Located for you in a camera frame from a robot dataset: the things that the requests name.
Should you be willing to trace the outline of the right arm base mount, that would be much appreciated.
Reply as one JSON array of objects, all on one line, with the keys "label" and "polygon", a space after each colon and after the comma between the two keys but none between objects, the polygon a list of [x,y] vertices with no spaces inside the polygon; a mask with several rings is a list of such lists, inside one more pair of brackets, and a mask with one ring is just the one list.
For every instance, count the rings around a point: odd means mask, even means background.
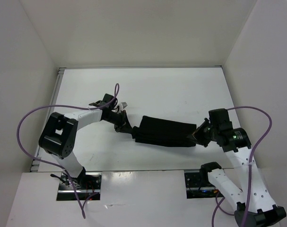
[{"label": "right arm base mount", "polygon": [[219,190],[202,179],[199,170],[184,172],[187,199],[223,197]]}]

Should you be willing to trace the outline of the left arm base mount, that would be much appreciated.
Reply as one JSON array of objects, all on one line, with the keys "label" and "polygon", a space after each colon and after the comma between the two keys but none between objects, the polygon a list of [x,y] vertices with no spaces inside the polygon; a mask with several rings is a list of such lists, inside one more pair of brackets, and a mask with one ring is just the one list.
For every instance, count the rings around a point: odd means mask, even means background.
[{"label": "left arm base mount", "polygon": [[[80,201],[99,201],[101,196],[101,182],[102,173],[101,172],[87,172],[86,173],[88,182],[83,185],[74,183],[77,195]],[[56,201],[76,201],[76,196],[70,180],[65,173],[61,173],[60,176],[55,174],[50,174],[50,177],[57,178],[59,180],[58,192]]]}]

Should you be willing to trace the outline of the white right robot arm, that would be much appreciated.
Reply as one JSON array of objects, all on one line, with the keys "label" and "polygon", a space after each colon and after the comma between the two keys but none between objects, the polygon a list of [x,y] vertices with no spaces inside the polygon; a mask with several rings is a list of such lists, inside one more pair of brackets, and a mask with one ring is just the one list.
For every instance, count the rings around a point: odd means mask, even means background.
[{"label": "white right robot arm", "polygon": [[250,156],[252,145],[243,128],[233,128],[226,119],[211,122],[205,119],[188,135],[197,145],[207,147],[217,143],[232,163],[240,186],[230,180],[217,162],[203,164],[199,180],[204,186],[214,185],[234,209],[234,218],[240,227],[269,227],[284,219],[285,208],[271,197],[256,162]]}]

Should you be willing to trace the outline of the black skirt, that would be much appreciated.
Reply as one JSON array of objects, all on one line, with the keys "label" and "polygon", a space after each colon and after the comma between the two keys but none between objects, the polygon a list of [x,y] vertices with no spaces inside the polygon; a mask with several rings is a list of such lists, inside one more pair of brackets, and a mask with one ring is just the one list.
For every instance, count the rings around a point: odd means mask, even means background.
[{"label": "black skirt", "polygon": [[188,138],[196,128],[196,124],[143,116],[140,126],[133,127],[132,138],[143,144],[188,148],[196,145]]}]

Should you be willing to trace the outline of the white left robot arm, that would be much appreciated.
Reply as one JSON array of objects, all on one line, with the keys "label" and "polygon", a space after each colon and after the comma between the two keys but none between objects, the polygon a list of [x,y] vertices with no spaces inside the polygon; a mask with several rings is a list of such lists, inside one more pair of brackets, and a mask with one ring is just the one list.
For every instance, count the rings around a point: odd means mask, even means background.
[{"label": "white left robot arm", "polygon": [[116,132],[132,133],[125,110],[114,112],[109,108],[94,108],[67,114],[52,113],[40,136],[39,147],[56,160],[56,166],[68,172],[69,183],[75,189],[83,188],[90,181],[73,152],[76,134],[80,129],[100,121],[112,123]]}]

